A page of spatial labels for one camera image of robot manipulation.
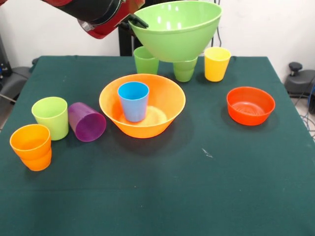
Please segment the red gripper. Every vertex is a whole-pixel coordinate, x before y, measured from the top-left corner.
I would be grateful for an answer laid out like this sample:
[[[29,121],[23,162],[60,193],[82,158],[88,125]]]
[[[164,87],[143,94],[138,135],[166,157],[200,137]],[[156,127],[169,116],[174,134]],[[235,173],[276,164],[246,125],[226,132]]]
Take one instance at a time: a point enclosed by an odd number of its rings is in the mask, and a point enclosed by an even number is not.
[[[144,0],[114,0],[103,16],[89,22],[78,20],[78,23],[85,32],[97,39],[103,39],[118,27],[132,31],[129,23],[146,29],[149,25],[135,15],[144,4]]]

